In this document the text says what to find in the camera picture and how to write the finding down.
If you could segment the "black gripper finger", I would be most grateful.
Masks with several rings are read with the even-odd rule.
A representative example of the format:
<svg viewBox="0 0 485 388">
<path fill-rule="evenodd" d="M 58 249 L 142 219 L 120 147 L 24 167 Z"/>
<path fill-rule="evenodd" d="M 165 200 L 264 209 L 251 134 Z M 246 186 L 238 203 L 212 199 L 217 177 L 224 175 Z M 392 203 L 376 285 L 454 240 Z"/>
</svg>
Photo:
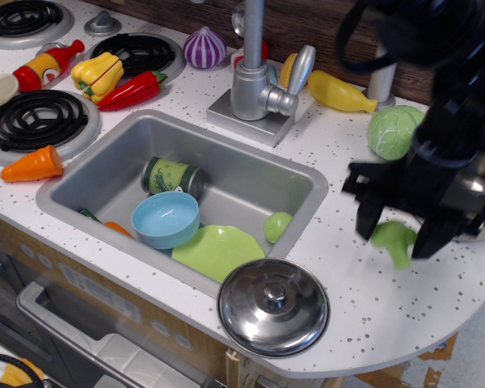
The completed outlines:
<svg viewBox="0 0 485 388">
<path fill-rule="evenodd" d="M 411 253 L 412 259 L 429 259 L 447 245 L 459 231 L 459 220 L 455 216 L 437 216 L 423 219 Z"/>
<path fill-rule="evenodd" d="M 366 197 L 357 210 L 356 231 L 365 240 L 369 240 L 379 222 L 384 204 L 376 197 Z"/>
</svg>

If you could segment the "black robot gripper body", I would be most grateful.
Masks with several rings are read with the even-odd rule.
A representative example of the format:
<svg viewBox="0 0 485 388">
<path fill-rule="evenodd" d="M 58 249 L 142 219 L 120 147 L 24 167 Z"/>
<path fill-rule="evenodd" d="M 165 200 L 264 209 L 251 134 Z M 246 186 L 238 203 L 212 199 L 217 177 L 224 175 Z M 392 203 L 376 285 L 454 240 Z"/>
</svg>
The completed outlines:
<svg viewBox="0 0 485 388">
<path fill-rule="evenodd" d="M 466 142 L 453 154 L 447 142 L 443 149 L 417 138 L 408 153 L 399 160 L 370 163 L 352 162 L 342 190 L 363 198 L 376 197 L 386 206 L 423 219 L 455 216 L 459 220 L 458 236 L 468 231 L 472 221 L 466 190 L 455 180 L 458 172 L 468 167 L 477 154 L 485 150 L 482 142 Z"/>
</svg>

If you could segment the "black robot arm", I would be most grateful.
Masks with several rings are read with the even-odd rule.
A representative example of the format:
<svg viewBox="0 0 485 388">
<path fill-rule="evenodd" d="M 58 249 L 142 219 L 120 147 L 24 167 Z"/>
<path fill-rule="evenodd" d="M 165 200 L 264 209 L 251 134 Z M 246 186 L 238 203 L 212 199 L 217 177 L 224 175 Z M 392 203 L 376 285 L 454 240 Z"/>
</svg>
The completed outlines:
<svg viewBox="0 0 485 388">
<path fill-rule="evenodd" d="M 356 62 L 346 47 L 366 9 L 385 54 Z M 453 238 L 477 234 L 485 194 L 459 175 L 485 153 L 485 1 L 359 1 L 335 43 L 341 65 L 366 73 L 394 63 L 434 71 L 430 107 L 407 154 L 384 163 L 353 162 L 343 189 L 359 203 L 357 233 L 370 238 L 386 207 L 422 220 L 412 257 L 427 259 Z"/>
</svg>

